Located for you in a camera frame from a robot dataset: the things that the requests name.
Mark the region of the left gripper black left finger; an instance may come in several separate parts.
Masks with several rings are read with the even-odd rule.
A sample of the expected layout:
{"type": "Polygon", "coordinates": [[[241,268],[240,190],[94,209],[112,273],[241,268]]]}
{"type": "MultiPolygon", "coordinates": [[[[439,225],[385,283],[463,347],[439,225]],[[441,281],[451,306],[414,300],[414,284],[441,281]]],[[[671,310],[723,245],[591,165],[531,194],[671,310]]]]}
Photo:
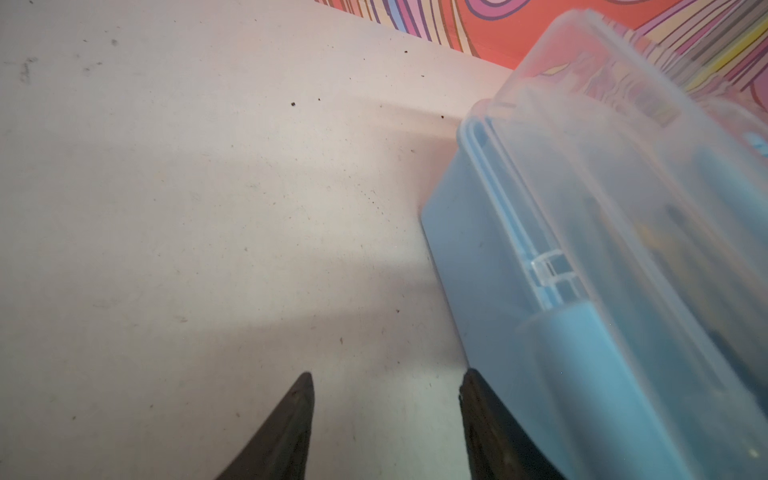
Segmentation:
{"type": "Polygon", "coordinates": [[[304,479],[314,406],[313,377],[303,372],[217,479],[304,479]]]}

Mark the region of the blue plastic tool box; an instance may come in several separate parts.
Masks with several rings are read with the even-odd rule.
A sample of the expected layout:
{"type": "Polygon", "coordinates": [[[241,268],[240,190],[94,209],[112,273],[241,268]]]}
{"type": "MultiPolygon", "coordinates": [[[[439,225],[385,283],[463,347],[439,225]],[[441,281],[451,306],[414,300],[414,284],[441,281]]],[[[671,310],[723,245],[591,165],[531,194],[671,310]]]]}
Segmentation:
{"type": "Polygon", "coordinates": [[[422,212],[466,357],[569,479],[767,475],[767,211],[740,148],[478,103],[422,212]]]}

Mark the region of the clear plastic box lid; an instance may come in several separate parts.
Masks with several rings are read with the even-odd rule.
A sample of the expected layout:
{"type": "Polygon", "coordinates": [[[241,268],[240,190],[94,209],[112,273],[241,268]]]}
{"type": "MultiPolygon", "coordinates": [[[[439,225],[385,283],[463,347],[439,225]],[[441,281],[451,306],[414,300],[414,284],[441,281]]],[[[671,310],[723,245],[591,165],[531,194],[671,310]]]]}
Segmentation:
{"type": "Polygon", "coordinates": [[[481,164],[532,314],[515,416],[578,479],[767,475],[767,168],[592,11],[487,104],[481,164]]]}

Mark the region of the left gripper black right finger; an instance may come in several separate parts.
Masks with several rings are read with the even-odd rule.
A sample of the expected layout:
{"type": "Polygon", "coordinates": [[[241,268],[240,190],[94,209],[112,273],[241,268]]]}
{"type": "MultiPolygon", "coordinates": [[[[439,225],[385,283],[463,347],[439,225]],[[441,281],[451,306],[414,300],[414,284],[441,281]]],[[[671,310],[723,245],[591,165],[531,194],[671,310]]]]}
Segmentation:
{"type": "Polygon", "coordinates": [[[459,404],[472,480],[564,478],[474,368],[463,376],[459,404]]]}

